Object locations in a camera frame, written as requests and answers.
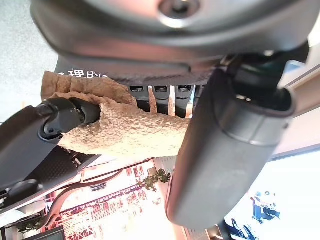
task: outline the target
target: dish towel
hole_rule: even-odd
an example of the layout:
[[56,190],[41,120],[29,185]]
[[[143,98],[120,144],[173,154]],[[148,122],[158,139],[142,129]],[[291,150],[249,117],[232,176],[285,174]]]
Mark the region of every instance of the dish towel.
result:
[[151,112],[137,107],[128,87],[110,78],[80,78],[46,71],[42,79],[42,100],[76,97],[101,108],[99,121],[64,133],[59,146],[79,153],[108,155],[142,161],[176,156],[190,119],[156,113],[150,93]]

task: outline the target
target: poster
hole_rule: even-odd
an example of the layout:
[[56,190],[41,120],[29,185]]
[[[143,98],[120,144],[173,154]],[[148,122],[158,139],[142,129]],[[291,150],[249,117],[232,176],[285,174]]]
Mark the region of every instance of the poster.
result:
[[235,240],[319,239],[320,151],[269,162],[225,217]]

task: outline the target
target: metal bolt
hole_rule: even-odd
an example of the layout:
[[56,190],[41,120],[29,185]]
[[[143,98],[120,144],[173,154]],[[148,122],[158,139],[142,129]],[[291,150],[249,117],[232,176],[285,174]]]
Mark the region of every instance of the metal bolt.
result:
[[263,52],[263,55],[265,55],[266,57],[271,57],[273,54],[275,54],[275,51],[273,50],[267,50]]

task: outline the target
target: textured cloth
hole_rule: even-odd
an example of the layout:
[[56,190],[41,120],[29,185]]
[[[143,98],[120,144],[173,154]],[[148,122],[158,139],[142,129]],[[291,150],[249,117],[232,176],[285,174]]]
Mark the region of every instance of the textured cloth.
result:
[[77,78],[46,72],[41,96],[76,97],[99,104],[99,121],[68,133],[59,145],[85,154],[144,160],[176,156],[189,119],[144,112],[126,86],[109,78]]

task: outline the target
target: floor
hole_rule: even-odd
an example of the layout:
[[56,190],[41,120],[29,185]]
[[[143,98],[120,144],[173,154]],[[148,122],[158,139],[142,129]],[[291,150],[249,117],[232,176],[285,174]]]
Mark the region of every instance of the floor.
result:
[[41,102],[44,71],[54,71],[58,55],[30,16],[30,1],[0,0],[0,122],[22,107]]

